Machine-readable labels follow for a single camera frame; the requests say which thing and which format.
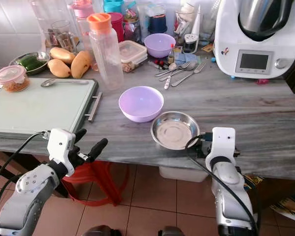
silver mixing bowl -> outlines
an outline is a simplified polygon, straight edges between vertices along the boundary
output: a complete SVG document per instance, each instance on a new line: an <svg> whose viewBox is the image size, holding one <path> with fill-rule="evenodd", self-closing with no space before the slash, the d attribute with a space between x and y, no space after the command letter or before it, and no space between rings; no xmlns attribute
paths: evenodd
<svg viewBox="0 0 295 236"><path fill-rule="evenodd" d="M164 112L156 117L151 126L151 134L156 143L171 150L183 150L187 142L200 134L196 121L182 112Z"/></svg>
<svg viewBox="0 0 295 236"><path fill-rule="evenodd" d="M50 60L50 55L46 52L36 52L36 53L26 53L26 54L23 54L21 56L18 56L16 58L14 58L10 63L9 65L18 65L17 64L17 60L25 57L25 56L28 56L28 55L32 55L32 56L36 56L36 58L38 60L44 60L46 61L45 64L43 64L42 66L34 69L34 70L29 70L26 72L27 75L35 75L41 71L43 71L46 67L47 67L47 64L48 64L48 61Z"/></svg>

white appliance button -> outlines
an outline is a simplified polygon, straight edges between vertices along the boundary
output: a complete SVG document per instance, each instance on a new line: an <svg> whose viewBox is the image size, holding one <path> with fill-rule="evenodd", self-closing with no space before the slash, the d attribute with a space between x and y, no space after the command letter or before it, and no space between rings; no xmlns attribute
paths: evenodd
<svg viewBox="0 0 295 236"><path fill-rule="evenodd" d="M279 58L278 60L275 61L274 66L278 69L283 69L288 65L288 60L287 59L281 59Z"/></svg>

pink bottle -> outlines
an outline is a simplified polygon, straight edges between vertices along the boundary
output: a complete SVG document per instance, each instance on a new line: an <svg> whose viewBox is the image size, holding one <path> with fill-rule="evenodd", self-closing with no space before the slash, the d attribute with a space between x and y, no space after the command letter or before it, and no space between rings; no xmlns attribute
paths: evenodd
<svg viewBox="0 0 295 236"><path fill-rule="evenodd" d="M85 51L88 51L92 57L91 67L93 70L98 70L94 52L89 39L89 23L87 17L94 14L92 0L74 0L69 8L74 11L76 22L82 36Z"/></svg>

plastic water bottle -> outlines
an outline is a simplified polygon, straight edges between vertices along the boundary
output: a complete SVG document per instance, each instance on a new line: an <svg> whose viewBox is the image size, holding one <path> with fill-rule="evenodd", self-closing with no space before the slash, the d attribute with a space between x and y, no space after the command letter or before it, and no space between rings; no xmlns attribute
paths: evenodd
<svg viewBox="0 0 295 236"><path fill-rule="evenodd" d="M96 13L87 17L89 38L105 87L115 90L123 85L123 71L117 33L112 28L111 16Z"/></svg>

green vegetable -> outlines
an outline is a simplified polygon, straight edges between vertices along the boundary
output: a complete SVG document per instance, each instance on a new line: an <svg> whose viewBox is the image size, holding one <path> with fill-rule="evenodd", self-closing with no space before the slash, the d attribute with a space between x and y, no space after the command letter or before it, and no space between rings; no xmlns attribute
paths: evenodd
<svg viewBox="0 0 295 236"><path fill-rule="evenodd" d="M17 64L25 67L27 71L37 69L44 65L45 61L37 60L36 56L28 55L17 61Z"/></svg>

